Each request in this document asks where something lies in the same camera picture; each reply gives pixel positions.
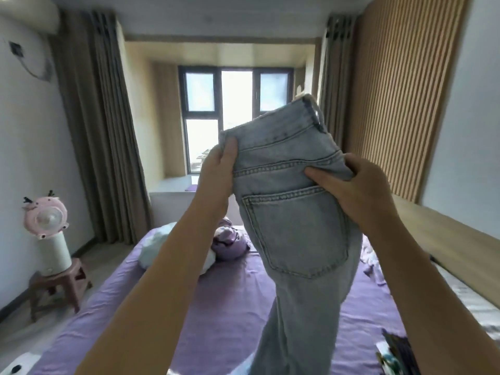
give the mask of white pillow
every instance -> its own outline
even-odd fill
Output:
[[[159,227],[152,236],[148,237],[142,245],[141,254],[139,255],[139,265],[147,270],[157,257],[161,246],[166,241],[166,238],[172,231],[176,222],[169,223]],[[205,263],[203,264],[200,275],[204,274],[216,261],[216,254],[209,249]]]

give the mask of window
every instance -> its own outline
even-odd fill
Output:
[[[197,173],[219,132],[292,99],[292,68],[179,67],[188,173]]]

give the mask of purple plush toy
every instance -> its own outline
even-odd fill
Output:
[[[211,246],[217,259],[234,260],[245,254],[249,246],[243,232],[233,227],[227,217],[218,226]]]

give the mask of forearm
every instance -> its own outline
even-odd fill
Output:
[[[191,204],[77,375],[166,374],[217,222],[201,204]]]
[[[369,236],[422,375],[498,373],[500,351],[401,221]]]

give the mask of light blue jeans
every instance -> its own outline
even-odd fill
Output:
[[[344,180],[353,174],[310,96],[222,132],[221,144],[228,136],[238,139],[241,218],[276,283],[259,347],[232,375],[326,375],[362,234],[303,171],[319,167]]]

